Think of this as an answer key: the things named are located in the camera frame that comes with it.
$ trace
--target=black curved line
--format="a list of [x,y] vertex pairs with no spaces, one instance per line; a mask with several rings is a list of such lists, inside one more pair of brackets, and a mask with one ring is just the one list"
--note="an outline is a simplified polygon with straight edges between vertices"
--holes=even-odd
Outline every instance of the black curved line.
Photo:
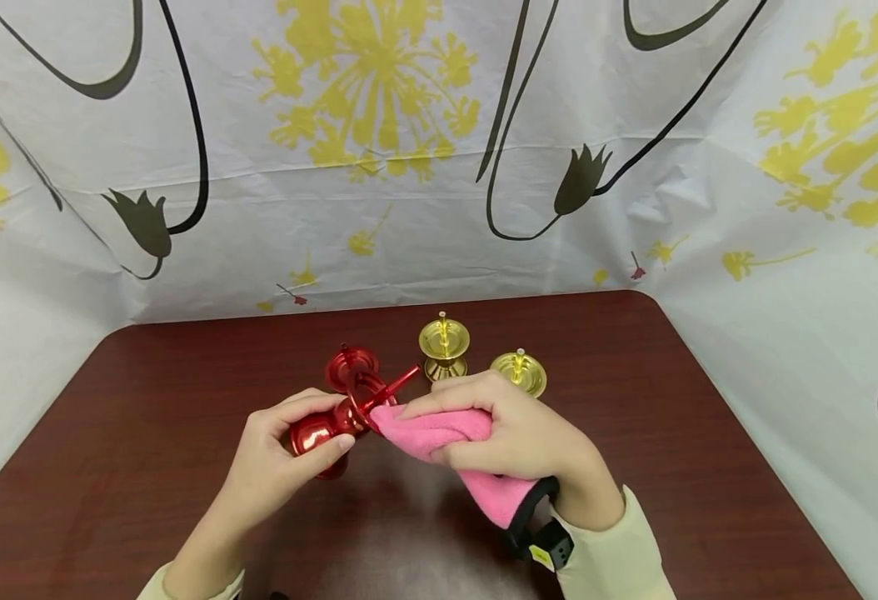
[[132,4],[133,42],[129,47],[129,56],[126,57],[126,62],[119,68],[115,75],[107,78],[107,80],[97,83],[80,83],[65,73],[62,73],[62,71],[50,64],[46,58],[43,58],[39,52],[36,52],[33,49],[33,46],[29,45],[27,40],[22,39],[22,36],[20,36],[20,34],[9,25],[9,23],[6,23],[6,20],[2,18],[2,14],[0,14],[0,23],[12,37],[16,38],[16,42],[20,43],[33,58],[36,58],[37,61],[45,66],[49,73],[52,73],[59,81],[66,83],[70,88],[77,90],[78,93],[87,98],[91,98],[92,100],[108,100],[121,93],[122,90],[128,86],[129,82],[132,81],[133,75],[136,74],[138,62],[140,62],[140,57],[142,56],[142,0],[132,0]]
[[728,2],[729,0],[718,0],[716,5],[710,8],[709,12],[703,14],[702,17],[670,32],[640,33],[636,31],[636,26],[632,23],[632,11],[629,10],[629,0],[622,0],[622,13],[625,18],[625,37],[629,39],[629,43],[632,44],[635,50],[643,52],[660,50],[665,48],[665,46],[679,42],[680,39],[689,36],[699,27],[708,23]]
[[712,68],[709,76],[706,77],[706,80],[702,83],[702,86],[699,86],[699,89],[696,90],[696,93],[692,95],[690,101],[686,102],[686,105],[679,110],[679,112],[672,118],[672,120],[666,123],[666,126],[662,128],[662,131],[656,134],[656,136],[652,140],[649,140],[648,143],[642,147],[642,150],[636,152],[635,156],[626,160],[626,162],[623,163],[620,168],[618,168],[616,174],[611,177],[608,182],[599,187],[595,192],[592,192],[593,197],[602,196],[603,194],[611,190],[613,186],[616,185],[618,179],[625,175],[629,171],[629,169],[637,165],[640,160],[645,158],[649,152],[652,152],[652,149],[655,146],[658,146],[660,141],[666,139],[666,135],[672,133],[673,128],[679,125],[679,121],[683,120],[685,115],[689,114],[689,111],[692,110],[692,107],[696,105],[696,103],[699,101],[699,98],[701,98],[702,95],[706,92],[706,89],[710,86],[712,80],[715,80],[716,75],[719,74],[719,71],[723,68],[725,63],[729,61],[729,57],[733,56],[733,52],[736,50],[738,45],[740,45],[740,43],[742,42],[742,38],[745,37],[745,34],[748,33],[749,27],[752,27],[754,21],[759,17],[760,13],[762,12],[762,8],[766,7],[767,2],[768,0],[759,1],[759,4],[756,5],[756,10],[753,11],[752,14],[749,16],[749,20],[745,22],[745,25],[742,26],[740,32],[736,34],[736,38],[733,40],[733,43],[729,45],[729,49],[726,50],[725,54],[722,55],[722,58],[719,59],[719,62],[715,65],[715,67]]
[[176,32],[176,24],[172,20],[172,12],[169,11],[167,0],[159,0],[162,6],[162,15],[166,17],[166,24],[169,27],[169,36],[172,37],[172,45],[176,47],[176,58],[179,59],[179,68],[182,71],[182,82],[186,83],[186,94],[189,96],[189,110],[192,112],[192,125],[197,132],[197,145],[199,151],[199,192],[197,194],[197,205],[193,207],[192,213],[186,217],[185,221],[168,227],[169,235],[188,232],[189,229],[198,225],[206,213],[206,205],[209,203],[209,157],[206,154],[206,135],[202,130],[202,118],[199,114],[199,102],[197,101],[197,93],[192,85],[192,77],[189,77],[189,67],[186,64],[186,53],[182,51],[182,43],[179,42],[179,33]]
[[493,127],[489,130],[489,141],[486,142],[486,153],[482,156],[482,163],[479,164],[479,173],[476,175],[476,182],[482,179],[486,168],[489,166],[493,152],[496,150],[496,140],[498,139],[498,130],[502,125],[502,115],[505,114],[505,105],[509,101],[509,90],[512,88],[512,80],[516,76],[516,63],[519,62],[519,50],[522,45],[522,34],[526,31],[526,18],[529,14],[529,0],[522,0],[522,8],[519,11],[519,22],[516,23],[516,33],[512,39],[512,50],[509,51],[509,63],[505,67],[505,77],[502,79],[502,90],[500,91],[500,103],[496,107],[496,117],[493,119]]
[[[514,71],[516,68],[516,57],[517,57],[517,54],[519,54],[520,40],[521,40],[523,30],[525,30],[525,26],[526,26],[526,11],[528,9],[528,2],[529,2],[529,0],[523,0],[523,3],[522,3],[522,12],[520,12],[519,27],[516,28],[516,37],[513,39],[513,49],[512,49],[513,54],[510,56],[509,64],[507,66],[507,71],[505,74],[505,82],[503,83],[502,93],[500,96],[500,109],[498,109],[496,112],[496,119],[493,122],[493,130],[491,130],[491,132],[490,132],[490,143],[495,140],[496,135],[498,134],[498,123],[501,121],[501,110],[504,106],[503,98],[508,96],[509,88],[510,88],[511,83],[512,83],[512,78],[513,78]],[[636,47],[636,49],[655,50],[657,48],[653,48],[651,46],[653,43],[660,44],[658,47],[661,48],[661,47],[664,47],[668,44],[676,43],[676,42],[678,42],[679,39],[684,38],[685,36],[689,36],[690,33],[699,29],[699,27],[702,27],[703,25],[706,24],[706,22],[708,22],[710,19],[712,19],[712,17],[714,17],[716,15],[716,13],[718,13],[718,11],[721,10],[728,3],[728,0],[718,0],[718,2],[716,2],[716,5],[713,6],[709,12],[706,12],[703,15],[703,17],[699,17],[697,20],[692,21],[691,23],[685,25],[684,27],[679,27],[679,29],[673,30],[672,32],[649,34],[649,36],[646,36],[643,33],[638,33],[635,31],[635,28],[632,26],[632,18],[631,18],[631,15],[629,13],[629,0],[623,0],[623,2],[624,2],[624,6],[625,6],[625,12],[627,15],[627,17],[626,17],[626,35],[628,37],[630,37],[630,43],[632,43],[634,47],[636,47],[637,43],[639,43],[640,45],[642,45],[643,43],[646,43],[647,45],[649,45],[648,48]],[[692,110],[692,108],[696,105],[696,103],[699,101],[699,99],[702,97],[702,95],[706,92],[706,89],[709,88],[712,81],[715,80],[716,76],[719,74],[719,71],[723,68],[723,66],[725,66],[726,63],[729,62],[729,58],[731,57],[731,55],[733,55],[733,52],[737,49],[738,45],[741,44],[742,39],[745,37],[745,34],[747,34],[749,32],[749,29],[752,28],[752,25],[755,23],[755,20],[757,18],[759,18],[759,15],[761,14],[763,8],[766,7],[766,4],[768,4],[768,0],[760,0],[756,4],[755,10],[752,12],[752,14],[749,15],[749,18],[746,20],[746,22],[742,26],[741,30],[736,34],[736,37],[733,39],[733,42],[731,42],[731,44],[729,45],[729,48],[724,52],[724,54],[722,55],[722,58],[719,58],[719,62],[716,63],[715,67],[713,67],[710,70],[709,75],[706,76],[703,83],[696,90],[696,93],[694,93],[692,95],[690,101],[686,102],[686,105],[679,109],[679,112],[677,114],[675,114],[675,116],[673,116],[673,118],[666,123],[666,125],[662,128],[662,130],[658,134],[656,134],[656,136],[652,140],[649,140],[649,142],[645,146],[643,146],[639,152],[636,152],[636,154],[634,154],[633,157],[630,157],[627,160],[627,162],[623,163],[622,166],[620,166],[620,168],[618,168],[618,170],[615,172],[613,177],[610,177],[608,182],[601,185],[601,187],[597,188],[596,191],[593,191],[592,192],[593,197],[602,196],[603,194],[608,193],[609,190],[611,190],[613,188],[613,186],[616,185],[616,182],[618,182],[618,179],[622,178],[622,176],[625,175],[631,168],[633,168],[635,165],[637,165],[643,158],[645,158],[647,156],[647,154],[649,152],[652,152],[652,150],[654,149],[655,146],[658,146],[662,140],[666,139],[667,135],[672,132],[673,128],[675,128],[679,124],[679,121],[681,121],[683,118],[685,118],[685,115],[689,114],[690,110]],[[502,139],[500,140],[500,144],[498,144],[498,149],[496,150],[496,158],[493,162],[493,170],[491,170],[491,174],[490,174],[490,178],[489,178],[489,188],[487,189],[487,192],[486,192],[486,222],[488,223],[488,226],[489,226],[489,229],[491,230],[491,232],[494,235],[496,235],[497,238],[504,239],[504,240],[529,241],[529,240],[534,240],[536,238],[539,238],[539,236],[546,233],[549,228],[551,228],[553,225],[555,225],[555,223],[559,221],[559,218],[561,216],[561,215],[557,214],[555,217],[553,217],[553,219],[551,221],[549,221],[546,224],[545,227],[541,228],[539,230],[539,232],[533,233],[532,235],[515,236],[515,235],[506,235],[506,234],[500,232],[500,230],[498,230],[498,228],[496,228],[496,224],[493,220],[493,212],[491,212],[491,202],[493,202],[493,192],[495,190],[495,185],[496,185],[495,184],[496,171],[498,169],[498,163],[500,162],[500,159],[502,156],[502,150],[505,147],[505,139],[508,137],[509,127],[512,123],[513,116],[516,113],[516,109],[517,109],[517,107],[519,107],[519,102],[521,100],[523,90],[526,89],[526,85],[529,82],[529,77],[532,76],[532,70],[535,67],[536,62],[538,61],[538,58],[539,58],[539,55],[540,55],[540,52],[542,49],[542,45],[544,45],[546,43],[546,37],[548,36],[549,29],[551,29],[552,19],[554,18],[557,6],[558,6],[558,0],[554,0],[554,2],[552,4],[552,10],[551,10],[551,12],[549,12],[549,17],[546,20],[546,26],[542,28],[542,34],[539,38],[539,45],[536,47],[536,51],[534,52],[534,54],[532,56],[532,60],[529,62],[528,69],[526,70],[526,76],[523,77],[523,79],[522,79],[522,83],[521,83],[521,86],[519,88],[519,91],[517,91],[517,93],[516,93],[516,99],[513,101],[512,109],[509,112],[509,118],[506,120],[505,127],[502,130]],[[663,38],[664,36],[666,36],[666,37],[671,36],[671,42],[662,43],[662,40],[664,40],[664,38]],[[479,179],[482,178],[482,175],[484,173],[486,165],[489,163],[489,157],[490,157],[490,149],[489,149],[489,147],[487,147],[486,153],[484,154],[483,159],[482,159],[482,164],[481,164],[481,166],[479,166],[479,177],[476,178],[476,181],[479,181]]]
[[148,282],[149,279],[156,277],[157,274],[159,274],[159,272],[162,271],[162,257],[158,257],[158,258],[156,258],[156,267],[155,267],[155,269],[153,269],[152,272],[150,272],[150,273],[149,273],[147,276],[145,276],[145,277],[138,276],[136,273],[132,272],[130,269],[128,269],[128,267],[125,267],[124,265],[119,265],[119,266],[122,267],[122,270],[123,270],[123,271],[125,271],[126,273],[131,274],[131,276],[134,276],[136,279],[140,280],[140,282]]
[[13,132],[9,130],[9,126],[6,125],[6,122],[2,120],[2,116],[0,115],[0,127],[9,136],[9,139],[13,141],[13,144],[16,145],[16,148],[22,154],[22,157],[25,158],[25,162],[29,163],[29,166],[32,167],[32,170],[36,172],[36,175],[39,177],[39,181],[42,182],[42,185],[45,186],[47,191],[49,191],[49,195],[52,196],[52,200],[56,203],[56,208],[59,208],[60,213],[62,212],[62,208],[65,207],[66,201],[62,198],[62,195],[59,193],[59,190],[55,188],[52,184],[52,179],[46,174],[46,171],[42,170],[42,167],[39,166],[39,162],[36,162],[36,159],[33,157],[31,153],[25,146],[22,145],[22,142],[18,140]]
[[[522,3],[523,8],[527,8],[529,0],[525,0]],[[534,240],[538,238],[543,233],[548,232],[549,228],[551,228],[555,223],[559,221],[559,217],[561,215],[556,215],[553,217],[551,221],[549,221],[545,227],[539,230],[539,232],[533,233],[532,235],[526,236],[515,236],[515,235],[507,235],[505,233],[500,232],[496,228],[495,220],[493,219],[493,192],[496,190],[496,172],[498,171],[498,163],[502,159],[502,149],[505,147],[505,138],[509,137],[509,127],[512,126],[512,119],[516,116],[516,110],[519,108],[519,101],[522,100],[522,93],[526,91],[526,86],[529,83],[529,78],[532,78],[532,69],[535,68],[536,63],[539,61],[539,55],[542,51],[542,46],[546,45],[546,37],[549,34],[549,29],[552,28],[552,19],[555,17],[556,9],[559,7],[559,0],[552,0],[552,9],[549,11],[549,17],[546,20],[546,25],[542,27],[542,34],[539,37],[539,44],[536,46],[536,51],[532,53],[532,60],[529,61],[529,68],[526,70],[526,76],[522,78],[522,83],[519,84],[519,89],[516,90],[516,100],[512,103],[512,108],[509,110],[509,118],[505,122],[505,127],[502,130],[502,139],[500,140],[500,145],[498,145],[498,150],[496,151],[496,160],[493,162],[493,170],[491,170],[489,174],[489,186],[486,189],[486,223],[489,225],[490,232],[496,236],[496,238],[500,238],[503,240],[509,240],[513,242],[527,242],[529,240]],[[521,32],[516,31],[516,38],[521,38]],[[517,46],[513,46],[514,52],[519,54],[519,48]]]

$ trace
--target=red candlestick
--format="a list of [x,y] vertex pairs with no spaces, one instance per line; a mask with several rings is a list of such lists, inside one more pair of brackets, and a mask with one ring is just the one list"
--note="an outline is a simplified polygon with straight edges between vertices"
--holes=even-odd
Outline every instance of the red candlestick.
[[[326,365],[326,379],[333,389],[345,393],[346,397],[330,411],[315,412],[293,423],[282,440],[283,447],[300,456],[339,435],[361,438],[370,429],[378,433],[369,419],[369,412],[383,404],[396,405],[396,391],[420,372],[416,365],[386,385],[378,377],[378,365],[380,362],[371,350],[347,347],[343,343],[339,353]],[[319,478],[339,478],[348,463],[349,455],[346,454],[336,465],[320,473]]]

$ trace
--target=beige sleeve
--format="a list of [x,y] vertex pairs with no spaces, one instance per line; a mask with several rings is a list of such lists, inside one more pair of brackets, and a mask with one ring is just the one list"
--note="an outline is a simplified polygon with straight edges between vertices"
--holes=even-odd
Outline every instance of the beige sleeve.
[[[152,579],[149,580],[149,583],[145,585],[138,595],[137,600],[175,600],[166,593],[166,588],[162,587],[162,580],[166,578],[166,571],[169,569],[169,564],[165,564],[161,569],[156,571],[156,574],[152,576]],[[236,579],[229,583],[229,586],[222,590],[217,595],[212,596],[209,600],[233,600],[235,599],[240,592],[242,592],[242,577],[245,575],[245,571],[239,573],[236,576]]]
[[599,533],[573,527],[552,510],[576,544],[557,574],[566,600],[676,600],[639,500],[628,487],[623,494],[625,516]]

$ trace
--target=brown table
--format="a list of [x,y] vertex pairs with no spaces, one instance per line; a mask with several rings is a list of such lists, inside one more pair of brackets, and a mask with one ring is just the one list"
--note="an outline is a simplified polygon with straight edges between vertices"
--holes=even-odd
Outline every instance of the brown table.
[[[517,347],[544,402],[639,495],[681,600],[860,598],[648,297],[443,306],[481,371]],[[420,358],[437,306],[131,327],[106,339],[0,473],[0,599],[135,598],[222,482],[249,412],[322,385],[340,342],[384,377]],[[427,389],[415,383],[402,394]],[[263,527],[246,600],[560,598],[513,562],[456,476],[363,438]]]

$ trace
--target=pink microfiber towel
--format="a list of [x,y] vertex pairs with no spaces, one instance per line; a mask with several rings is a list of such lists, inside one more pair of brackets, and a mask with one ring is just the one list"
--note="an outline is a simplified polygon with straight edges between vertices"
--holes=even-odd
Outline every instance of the pink microfiber towel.
[[[493,418],[488,412],[470,409],[465,411],[438,412],[397,421],[403,406],[377,406],[370,418],[382,432],[382,436],[396,444],[406,454],[421,461],[432,463],[433,451],[453,442],[481,442],[488,440],[493,431]],[[466,484],[492,523],[502,529],[509,524],[519,510],[522,500],[535,486],[535,481],[497,477],[489,473],[459,472],[459,478]]]

